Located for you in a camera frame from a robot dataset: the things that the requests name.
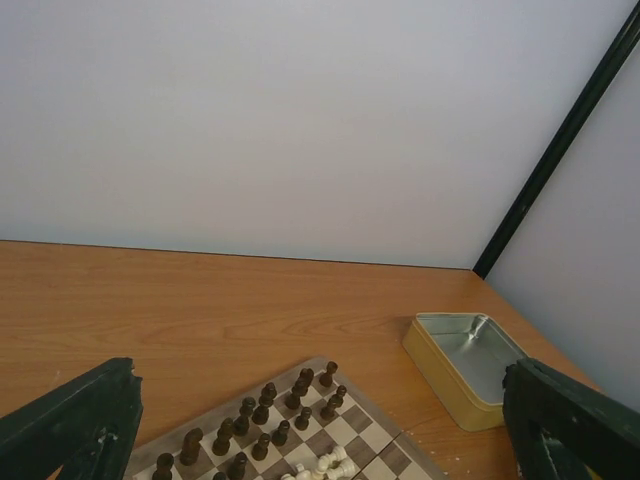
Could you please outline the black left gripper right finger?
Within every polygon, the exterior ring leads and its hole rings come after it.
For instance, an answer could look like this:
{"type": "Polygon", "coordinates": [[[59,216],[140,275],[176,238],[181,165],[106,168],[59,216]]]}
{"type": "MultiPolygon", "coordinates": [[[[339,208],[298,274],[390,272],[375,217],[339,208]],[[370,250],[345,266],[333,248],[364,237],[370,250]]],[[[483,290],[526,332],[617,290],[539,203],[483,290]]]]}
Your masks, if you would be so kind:
{"type": "Polygon", "coordinates": [[[526,357],[506,368],[503,417],[524,479],[637,479],[639,413],[526,357]]]}

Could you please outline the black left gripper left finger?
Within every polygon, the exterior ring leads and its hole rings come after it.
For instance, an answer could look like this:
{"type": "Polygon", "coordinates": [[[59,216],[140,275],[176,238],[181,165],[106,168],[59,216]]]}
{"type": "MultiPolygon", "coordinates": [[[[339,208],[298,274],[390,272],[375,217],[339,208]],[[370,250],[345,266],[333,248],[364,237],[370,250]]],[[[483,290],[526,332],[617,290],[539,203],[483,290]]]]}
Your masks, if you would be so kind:
{"type": "Polygon", "coordinates": [[[3,479],[122,479],[138,433],[142,379],[111,358],[1,418],[3,479]]]}

